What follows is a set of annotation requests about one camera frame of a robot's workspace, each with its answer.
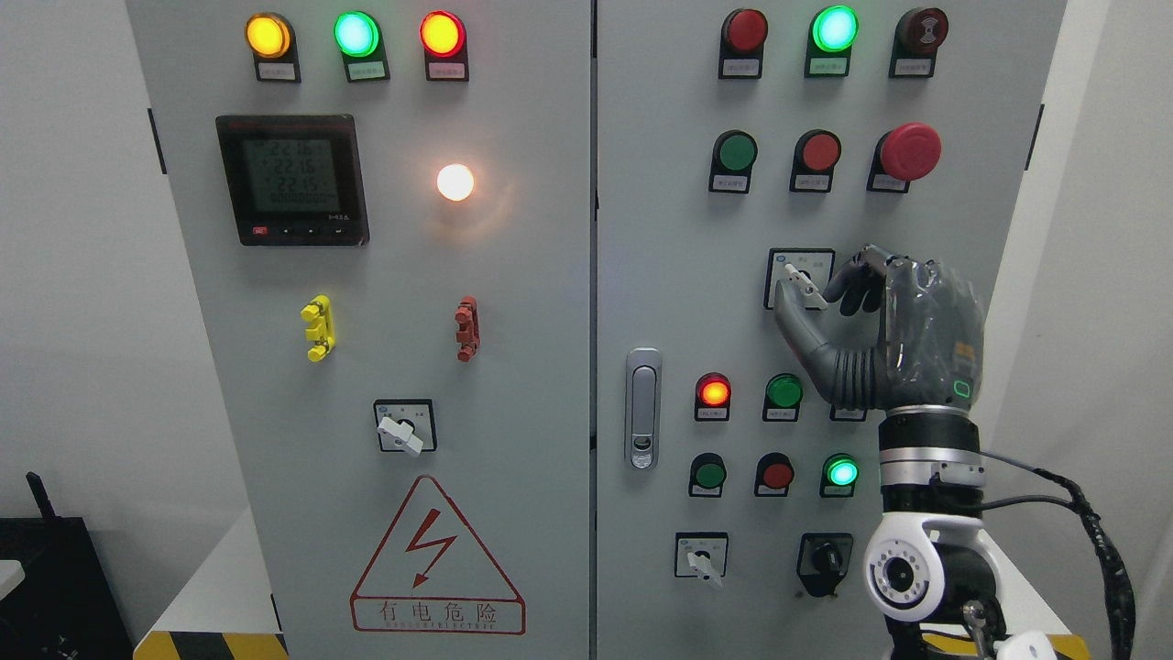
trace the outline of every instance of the robotic hand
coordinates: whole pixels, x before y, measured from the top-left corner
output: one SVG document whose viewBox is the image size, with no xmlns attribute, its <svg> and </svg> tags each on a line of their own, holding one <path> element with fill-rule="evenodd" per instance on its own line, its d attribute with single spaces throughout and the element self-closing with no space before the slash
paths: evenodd
<svg viewBox="0 0 1173 660">
<path fill-rule="evenodd" d="M 971 284 L 933 260 L 865 245 L 823 291 L 842 300 L 845 315 L 883 307 L 875 346 L 849 351 L 814 325 L 807 306 L 818 291 L 788 272 L 774 287 L 774 317 L 815 389 L 835 408 L 887 413 L 884 513 L 865 554 L 865 579 L 887 619 L 891 660 L 933 656 L 922 622 L 964 626 L 983 660 L 1012 658 L 1010 644 L 995 655 L 995 641 L 1005 638 L 998 560 L 978 535 L 985 471 L 969 408 L 981 386 L 984 311 Z M 1028 646 L 1036 653 L 1028 656 L 1053 658 L 1045 637 Z"/>
</svg>

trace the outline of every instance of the electrical hazard warning sign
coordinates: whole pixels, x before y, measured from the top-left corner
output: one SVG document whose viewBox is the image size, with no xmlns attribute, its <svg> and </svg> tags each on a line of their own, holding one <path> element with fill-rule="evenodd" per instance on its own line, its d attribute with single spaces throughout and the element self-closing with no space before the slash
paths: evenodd
<svg viewBox="0 0 1173 660">
<path fill-rule="evenodd" d="M 526 600 L 430 476 L 415 479 L 351 594 L 354 630 L 526 634 Z"/>
</svg>

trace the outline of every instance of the red push button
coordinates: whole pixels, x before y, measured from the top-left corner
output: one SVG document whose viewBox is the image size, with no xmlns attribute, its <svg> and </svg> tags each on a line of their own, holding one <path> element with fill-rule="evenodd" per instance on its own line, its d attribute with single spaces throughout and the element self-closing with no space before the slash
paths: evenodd
<svg viewBox="0 0 1173 660">
<path fill-rule="evenodd" d="M 941 159 L 941 136 L 927 123 L 906 123 L 884 137 L 880 163 L 884 171 L 901 181 L 922 178 Z"/>
<path fill-rule="evenodd" d="M 741 54 L 753 53 L 766 42 L 766 16 L 758 9 L 738 9 L 725 19 L 725 42 Z"/>
<path fill-rule="evenodd" d="M 839 140 L 830 132 L 812 135 L 802 144 L 802 164 L 812 171 L 826 171 L 839 162 L 841 155 Z"/>
<path fill-rule="evenodd" d="M 896 35 L 909 53 L 931 55 L 949 35 L 949 19 L 936 7 L 913 9 L 901 16 Z"/>
<path fill-rule="evenodd" d="M 769 468 L 766 468 L 766 471 L 761 475 L 761 483 L 765 484 L 766 488 L 775 491 L 780 491 L 789 487 L 793 481 L 794 470 L 785 463 L 775 463 Z"/>
</svg>

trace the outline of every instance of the yellow terminal connector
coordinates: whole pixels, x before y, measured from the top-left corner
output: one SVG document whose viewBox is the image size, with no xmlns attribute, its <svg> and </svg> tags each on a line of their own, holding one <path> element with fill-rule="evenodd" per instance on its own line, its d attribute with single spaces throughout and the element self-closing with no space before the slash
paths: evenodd
<svg viewBox="0 0 1173 660">
<path fill-rule="evenodd" d="M 330 298 L 314 295 L 310 304 L 301 307 L 301 320 L 310 324 L 305 328 L 305 340 L 313 343 L 306 358 L 310 362 L 321 362 L 334 351 L 334 317 Z"/>
</svg>

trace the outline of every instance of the lightning bolt symbol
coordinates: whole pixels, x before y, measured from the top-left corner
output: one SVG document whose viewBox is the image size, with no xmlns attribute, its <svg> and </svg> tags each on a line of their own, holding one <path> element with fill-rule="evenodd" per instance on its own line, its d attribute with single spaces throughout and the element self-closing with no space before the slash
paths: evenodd
<svg viewBox="0 0 1173 660">
<path fill-rule="evenodd" d="M 440 546 L 440 552 L 438 552 L 436 556 L 432 558 L 432 563 L 428 564 L 428 567 L 425 569 L 422 573 L 415 574 L 415 584 L 412 585 L 412 588 L 415 588 L 422 585 L 423 583 L 428 581 L 428 571 L 430 571 L 432 567 L 436 565 L 436 562 L 440 562 L 440 558 L 443 557 L 443 553 L 448 552 L 448 549 L 456 540 L 456 537 L 447 537 L 442 539 L 436 539 L 434 542 L 420 543 L 420 539 L 423 538 L 423 535 L 428 533 L 428 530 L 432 529 L 432 524 L 435 523 L 436 518 L 439 517 L 440 517 L 439 509 L 433 509 L 428 511 L 428 515 L 423 517 L 423 523 L 420 524 L 420 529 L 415 532 L 415 537 L 412 539 L 412 543 L 407 544 L 407 550 L 404 551 L 404 552 L 415 552 L 416 550 L 423 550 L 425 547 L 432 547 L 436 545 Z"/>
</svg>

